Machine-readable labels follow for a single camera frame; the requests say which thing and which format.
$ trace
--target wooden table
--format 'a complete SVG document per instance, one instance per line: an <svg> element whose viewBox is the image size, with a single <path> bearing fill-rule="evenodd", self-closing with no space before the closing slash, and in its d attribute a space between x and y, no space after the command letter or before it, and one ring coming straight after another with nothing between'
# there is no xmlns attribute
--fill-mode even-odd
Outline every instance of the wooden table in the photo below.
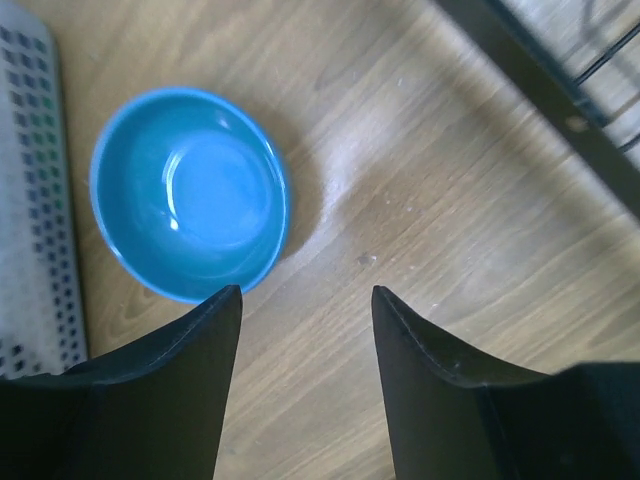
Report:
<svg viewBox="0 0 640 480"><path fill-rule="evenodd" d="M534 369L640 359L638 226L429 2L22 3L60 44L94 355L189 308L134 281L96 228L87 173L114 110L201 87L286 154L294 228L246 295L216 478L393 478L375 284Z"/></svg>

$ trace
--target bowl rim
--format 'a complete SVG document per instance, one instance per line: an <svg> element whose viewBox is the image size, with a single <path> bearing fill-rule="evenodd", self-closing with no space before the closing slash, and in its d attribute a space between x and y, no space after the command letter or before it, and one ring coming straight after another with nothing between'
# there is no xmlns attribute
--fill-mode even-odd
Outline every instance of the bowl rim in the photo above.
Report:
<svg viewBox="0 0 640 480"><path fill-rule="evenodd" d="M288 169L284 161L284 157L281 155L280 151L275 146L274 142L271 138L265 133L265 131L260 127L260 125L253 120L244 110L242 110L237 105L231 103L229 100L215 94L212 92L208 92L205 90L201 90L195 87L182 87L182 86L174 86L174 87L163 87L158 89L149 90L140 95L133 97L127 103L122 105L118 110L111 116L108 122L103 127L102 131L98 136L98 140L96 142L96 146L94 147L93 154L91 156L91 167L89 170L89 196L91 200L91 208L93 210L93 215L98 224L98 228L102 237L104 238L107 246L111 250L111 252L118 259L120 264L132 275L136 280L138 280L145 287L153 290L154 292L170 298L171 300L175 300L182 303L190 303L197 304L206 300L206 298L196 298L175 294L169 290L166 290L154 282L151 282L147 278L143 277L138 271L129 263L129 261L125 258L122 253L120 253L118 247L115 245L109 230L104 222L102 217L102 212L100 209L100 201L98 199L98 182L100 178L100 171L102 166L102 160L104 158L104 152L107 148L111 138L113 137L114 132L120 127L120 125L127 119L131 114L140 109L141 107L148 105L151 102L161 100L164 98L180 98L180 97L188 97L188 98L198 98L201 100L205 100L213 105L220 106L225 108L237 118L242 120L247 127L256 135L260 143L265 147L267 152L270 155L267 156L269 162L273 167L273 171L277 176L277 183L280 187L280 192L283 198L283 222L282 227L280 229L280 238L278 239L278 243L276 248L274 249L271 258L268 262L264 264L260 272L254 276L251 281L247 282L245 285L240 285L242 289L242 293L247 293L253 288L255 288L262 280L265 279L267 275L273 270L278 260L280 259L282 252L286 246L287 237L289 234L290 223L291 223L291 184L289 180Z"/></svg>

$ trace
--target wire rack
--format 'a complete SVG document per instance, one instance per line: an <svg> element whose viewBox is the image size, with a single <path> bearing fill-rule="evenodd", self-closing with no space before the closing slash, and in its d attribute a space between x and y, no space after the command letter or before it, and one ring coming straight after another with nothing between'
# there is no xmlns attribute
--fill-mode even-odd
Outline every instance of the wire rack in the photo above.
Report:
<svg viewBox="0 0 640 480"><path fill-rule="evenodd" d="M505 0L640 168L640 0Z"/></svg>

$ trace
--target plastic basket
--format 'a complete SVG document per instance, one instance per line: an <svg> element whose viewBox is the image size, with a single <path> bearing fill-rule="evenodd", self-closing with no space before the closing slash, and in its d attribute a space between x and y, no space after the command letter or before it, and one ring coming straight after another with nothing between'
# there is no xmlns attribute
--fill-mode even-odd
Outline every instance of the plastic basket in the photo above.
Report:
<svg viewBox="0 0 640 480"><path fill-rule="evenodd" d="M0 376L87 358L58 62L44 24L0 0Z"/></svg>

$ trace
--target basket hole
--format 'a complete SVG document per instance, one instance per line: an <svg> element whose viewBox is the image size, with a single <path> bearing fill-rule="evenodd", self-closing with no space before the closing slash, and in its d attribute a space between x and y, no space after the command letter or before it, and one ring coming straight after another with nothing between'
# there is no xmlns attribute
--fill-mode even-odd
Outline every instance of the basket hole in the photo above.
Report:
<svg viewBox="0 0 640 480"><path fill-rule="evenodd" d="M40 105L40 103L38 102L38 97L30 93L27 93L27 103L34 108L38 108L38 105Z"/></svg>
<svg viewBox="0 0 640 480"><path fill-rule="evenodd" d="M31 40L20 32L18 32L18 43L26 49L31 48Z"/></svg>
<svg viewBox="0 0 640 480"><path fill-rule="evenodd" d="M29 88L36 88L36 80L31 75L24 74L22 76L22 80L24 80L24 84Z"/></svg>
<svg viewBox="0 0 640 480"><path fill-rule="evenodd" d="M7 72L7 80L11 85L16 87L20 86L20 75L14 72Z"/></svg>
<svg viewBox="0 0 640 480"><path fill-rule="evenodd" d="M7 50L6 48L2 49L2 58L4 58L7 62L9 62L11 65L15 65L16 64L16 57L13 54L13 52L10 52L9 50Z"/></svg>
<svg viewBox="0 0 640 480"><path fill-rule="evenodd" d="M42 40L36 38L33 40L36 46L36 50L40 53L47 53L47 46L42 42Z"/></svg>
<svg viewBox="0 0 640 480"><path fill-rule="evenodd" d="M7 43L13 42L11 32L4 27L0 27L0 39L4 40Z"/></svg>
<svg viewBox="0 0 640 480"><path fill-rule="evenodd" d="M19 107L22 107L24 105L24 101L22 100L22 97L16 92L11 92L11 103Z"/></svg>
<svg viewBox="0 0 640 480"><path fill-rule="evenodd" d="M19 125L21 127L26 127L27 124L27 117L25 117L22 113L19 112L15 112L13 114L13 121L15 122L16 125Z"/></svg>
<svg viewBox="0 0 640 480"><path fill-rule="evenodd" d="M20 61L22 62L22 65L24 65L25 67L32 69L33 68L33 60L31 60L31 57L28 55L25 55L24 53L20 54Z"/></svg>

